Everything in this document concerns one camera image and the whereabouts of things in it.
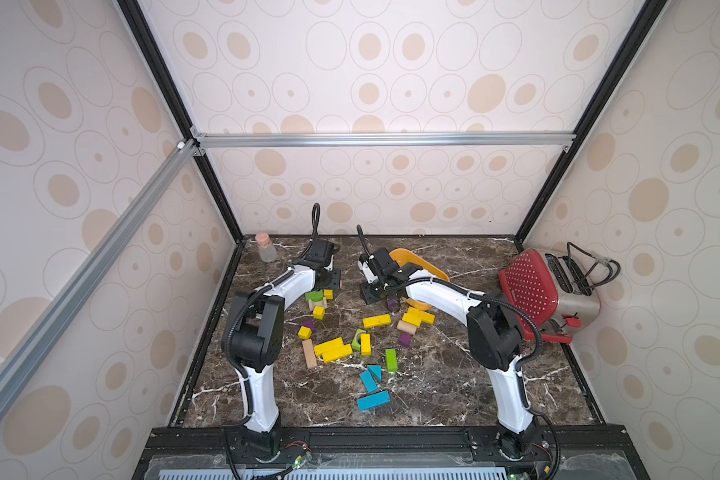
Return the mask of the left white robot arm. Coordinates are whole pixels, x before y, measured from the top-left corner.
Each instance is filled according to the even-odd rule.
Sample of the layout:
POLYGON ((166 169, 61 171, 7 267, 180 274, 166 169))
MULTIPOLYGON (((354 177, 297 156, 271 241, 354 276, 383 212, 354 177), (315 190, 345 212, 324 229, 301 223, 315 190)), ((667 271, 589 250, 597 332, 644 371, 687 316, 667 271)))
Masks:
POLYGON ((341 271, 334 266, 340 246, 319 236, 319 221, 320 205, 314 204, 304 251, 279 276, 232 297, 221 349, 240 381, 241 425, 255 434, 268 435, 278 424, 273 364, 282 349, 285 311, 307 293, 340 287, 341 271))

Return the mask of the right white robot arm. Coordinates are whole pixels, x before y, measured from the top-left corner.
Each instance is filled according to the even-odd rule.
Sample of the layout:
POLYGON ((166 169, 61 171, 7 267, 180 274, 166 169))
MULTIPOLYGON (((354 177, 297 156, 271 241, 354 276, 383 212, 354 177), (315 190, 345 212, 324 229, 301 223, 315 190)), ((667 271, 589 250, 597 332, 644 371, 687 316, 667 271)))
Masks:
POLYGON ((486 294, 437 277, 420 265, 399 265, 390 252, 372 252, 361 227, 359 268, 366 277, 361 295, 368 304, 412 299, 459 320, 467 328, 472 357, 488 370, 498 408, 500 442, 509 459, 526 455, 538 434, 539 413, 527 398, 523 366, 541 355, 543 340, 531 317, 500 294, 486 294))

